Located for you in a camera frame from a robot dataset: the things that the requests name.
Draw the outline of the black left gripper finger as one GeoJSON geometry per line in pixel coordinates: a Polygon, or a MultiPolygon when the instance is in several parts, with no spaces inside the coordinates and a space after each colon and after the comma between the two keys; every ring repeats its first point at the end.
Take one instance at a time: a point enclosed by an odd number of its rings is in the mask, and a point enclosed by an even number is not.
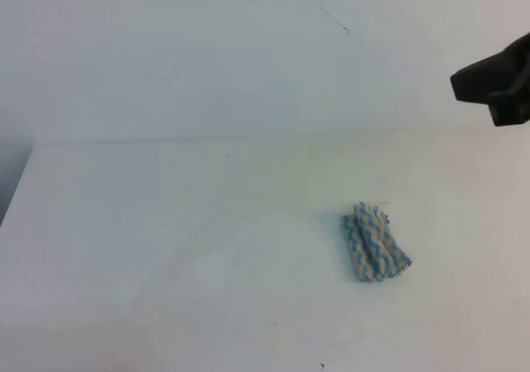
{"type": "Polygon", "coordinates": [[[529,34],[500,52],[456,71],[450,77],[455,98],[487,104],[491,94],[508,90],[529,66],[529,34]]]}

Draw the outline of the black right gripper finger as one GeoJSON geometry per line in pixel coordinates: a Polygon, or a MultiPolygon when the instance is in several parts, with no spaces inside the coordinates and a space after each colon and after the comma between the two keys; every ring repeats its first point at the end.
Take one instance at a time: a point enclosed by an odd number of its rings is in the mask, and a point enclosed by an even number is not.
{"type": "Polygon", "coordinates": [[[506,89],[489,94],[489,112],[496,127],[514,126],[529,121],[529,64],[506,89]]]}

